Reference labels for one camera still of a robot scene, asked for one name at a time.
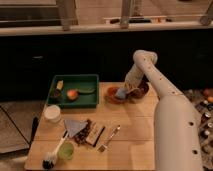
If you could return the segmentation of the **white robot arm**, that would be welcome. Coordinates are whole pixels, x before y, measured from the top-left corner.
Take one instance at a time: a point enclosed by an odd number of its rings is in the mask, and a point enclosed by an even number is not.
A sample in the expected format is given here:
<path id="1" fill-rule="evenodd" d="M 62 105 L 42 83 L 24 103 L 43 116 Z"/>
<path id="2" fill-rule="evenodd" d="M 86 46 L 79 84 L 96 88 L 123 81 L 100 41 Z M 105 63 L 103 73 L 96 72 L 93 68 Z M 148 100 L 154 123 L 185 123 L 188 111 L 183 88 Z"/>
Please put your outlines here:
<path id="1" fill-rule="evenodd" d="M 196 109 L 155 66 L 157 54 L 136 50 L 125 78 L 129 89 L 146 76 L 159 101 L 154 111 L 155 171 L 203 171 Z"/>

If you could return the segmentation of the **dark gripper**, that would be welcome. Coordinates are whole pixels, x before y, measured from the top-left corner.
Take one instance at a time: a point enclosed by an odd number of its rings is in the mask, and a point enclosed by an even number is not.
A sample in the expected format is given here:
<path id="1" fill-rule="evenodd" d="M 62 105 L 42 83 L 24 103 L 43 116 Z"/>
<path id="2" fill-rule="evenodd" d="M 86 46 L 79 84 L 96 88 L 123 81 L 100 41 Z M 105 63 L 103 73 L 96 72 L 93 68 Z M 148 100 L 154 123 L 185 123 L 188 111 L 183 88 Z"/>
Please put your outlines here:
<path id="1" fill-rule="evenodd" d="M 143 98 L 149 91 L 149 85 L 146 81 L 142 80 L 137 89 L 133 90 L 130 95 L 132 98 Z"/>

